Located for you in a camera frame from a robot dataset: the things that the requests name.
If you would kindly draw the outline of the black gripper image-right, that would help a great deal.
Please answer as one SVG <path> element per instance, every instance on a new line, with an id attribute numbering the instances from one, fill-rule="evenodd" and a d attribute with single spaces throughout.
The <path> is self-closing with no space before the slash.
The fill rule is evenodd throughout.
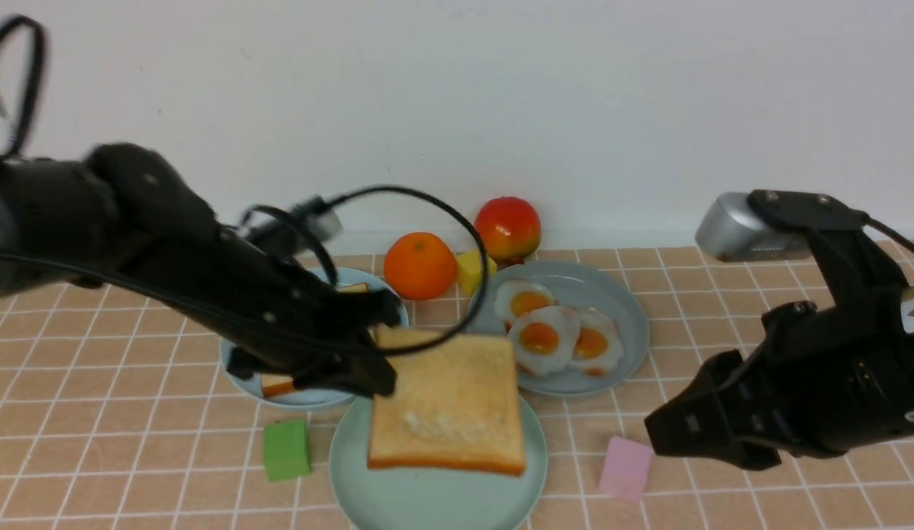
<path id="1" fill-rule="evenodd" d="M 898 306 L 773 310 L 749 355 L 710 356 L 643 420 L 658 456 L 748 472 L 914 437 L 914 317 Z"/>

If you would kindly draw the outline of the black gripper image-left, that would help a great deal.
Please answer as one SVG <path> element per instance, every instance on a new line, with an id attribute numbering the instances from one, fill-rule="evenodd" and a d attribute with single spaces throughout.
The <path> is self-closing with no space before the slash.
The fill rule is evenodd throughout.
<path id="1" fill-rule="evenodd" d="M 288 255 L 269 255 L 215 221 L 170 221 L 146 228 L 144 282 L 169 292 L 171 308 L 214 330 L 238 338 L 264 327 L 261 307 L 282 306 L 304 269 Z M 177 300 L 187 299 L 191 306 Z M 402 328 L 403 305 L 385 286 L 340 286 L 331 298 L 331 326 L 337 332 Z M 297 390 L 335 390 L 373 398 L 395 392 L 397 372 L 375 346 L 291 351 Z"/>

